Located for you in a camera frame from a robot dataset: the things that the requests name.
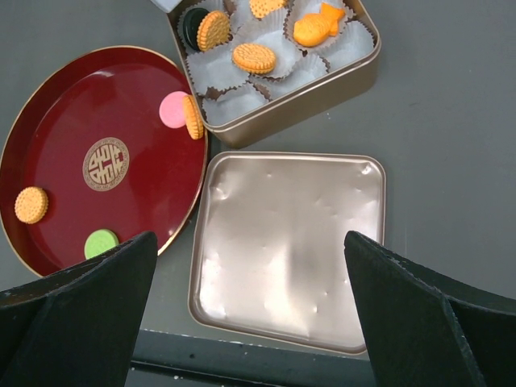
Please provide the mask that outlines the square gold cookie tin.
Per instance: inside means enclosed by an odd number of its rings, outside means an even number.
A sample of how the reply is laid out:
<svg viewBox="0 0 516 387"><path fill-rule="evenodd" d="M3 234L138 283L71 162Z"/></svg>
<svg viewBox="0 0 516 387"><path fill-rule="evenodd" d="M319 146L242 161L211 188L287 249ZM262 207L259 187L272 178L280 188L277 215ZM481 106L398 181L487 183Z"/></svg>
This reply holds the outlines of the square gold cookie tin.
<svg viewBox="0 0 516 387"><path fill-rule="evenodd" d="M347 12L335 37L312 48L293 39L295 20L321 2ZM230 19L229 41L206 52L185 42L185 12L201 7ZM181 1L166 14L205 128L232 148L242 148L370 89L377 77L379 32L360 1L288 1L262 19L249 1ZM276 55L275 69L253 74L232 60L239 44L261 44Z"/></svg>

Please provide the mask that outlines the gold tin lid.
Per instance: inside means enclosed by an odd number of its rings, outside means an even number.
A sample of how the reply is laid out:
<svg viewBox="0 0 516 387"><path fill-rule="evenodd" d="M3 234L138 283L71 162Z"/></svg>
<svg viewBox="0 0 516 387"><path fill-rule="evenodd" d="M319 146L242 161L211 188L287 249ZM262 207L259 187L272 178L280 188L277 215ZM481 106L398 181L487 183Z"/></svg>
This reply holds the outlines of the gold tin lid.
<svg viewBox="0 0 516 387"><path fill-rule="evenodd" d="M204 326L350 356L366 344L349 231L385 238L386 174L369 156L222 152L208 164L189 312Z"/></svg>

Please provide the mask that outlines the black sandwich cookie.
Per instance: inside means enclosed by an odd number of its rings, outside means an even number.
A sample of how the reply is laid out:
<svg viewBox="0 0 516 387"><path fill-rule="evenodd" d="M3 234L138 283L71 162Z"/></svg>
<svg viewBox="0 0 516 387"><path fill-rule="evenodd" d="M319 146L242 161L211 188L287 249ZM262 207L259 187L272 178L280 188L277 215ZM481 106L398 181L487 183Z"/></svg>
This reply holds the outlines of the black sandwich cookie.
<svg viewBox="0 0 516 387"><path fill-rule="evenodd" d="M196 52L200 51L197 39L198 29L208 13L207 9L196 7L186 11L184 15L182 33L187 45Z"/></svg>

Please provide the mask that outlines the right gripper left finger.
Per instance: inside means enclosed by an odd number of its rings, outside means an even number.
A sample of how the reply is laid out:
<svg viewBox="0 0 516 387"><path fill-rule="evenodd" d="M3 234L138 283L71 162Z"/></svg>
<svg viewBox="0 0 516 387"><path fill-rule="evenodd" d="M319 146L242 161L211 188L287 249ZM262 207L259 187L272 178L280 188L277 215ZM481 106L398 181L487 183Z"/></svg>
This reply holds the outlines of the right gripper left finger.
<svg viewBox="0 0 516 387"><path fill-rule="evenodd" d="M145 231L1 293L3 386L123 386L156 269Z"/></svg>

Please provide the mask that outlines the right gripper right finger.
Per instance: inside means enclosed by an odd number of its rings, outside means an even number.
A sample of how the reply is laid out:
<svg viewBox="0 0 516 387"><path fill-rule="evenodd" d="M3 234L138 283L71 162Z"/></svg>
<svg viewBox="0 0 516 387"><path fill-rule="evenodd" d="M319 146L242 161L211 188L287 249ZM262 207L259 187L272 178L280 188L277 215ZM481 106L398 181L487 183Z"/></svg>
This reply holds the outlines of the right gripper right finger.
<svg viewBox="0 0 516 387"><path fill-rule="evenodd" d="M344 255L379 386L513 386L515 301L416 264L357 231Z"/></svg>

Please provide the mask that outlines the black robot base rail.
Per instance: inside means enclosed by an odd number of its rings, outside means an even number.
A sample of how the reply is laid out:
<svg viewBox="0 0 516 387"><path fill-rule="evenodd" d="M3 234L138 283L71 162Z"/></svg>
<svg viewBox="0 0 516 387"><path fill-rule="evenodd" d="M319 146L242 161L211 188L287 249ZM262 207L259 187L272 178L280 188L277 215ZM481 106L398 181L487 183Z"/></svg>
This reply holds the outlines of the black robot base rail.
<svg viewBox="0 0 516 387"><path fill-rule="evenodd" d="M141 330L127 383L159 386L375 386L367 360Z"/></svg>

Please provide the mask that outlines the orange fish-shaped cookie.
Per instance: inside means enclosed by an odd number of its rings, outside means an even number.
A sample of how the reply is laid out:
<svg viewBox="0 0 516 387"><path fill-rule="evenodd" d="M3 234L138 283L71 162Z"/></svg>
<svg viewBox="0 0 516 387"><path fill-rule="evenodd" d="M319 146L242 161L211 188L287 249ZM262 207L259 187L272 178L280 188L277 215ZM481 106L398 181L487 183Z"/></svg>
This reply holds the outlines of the orange fish-shaped cookie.
<svg viewBox="0 0 516 387"><path fill-rule="evenodd" d="M347 12L341 4L321 2L317 12L305 12L295 20L293 39L303 47L316 47L338 35L339 23L345 17Z"/></svg>

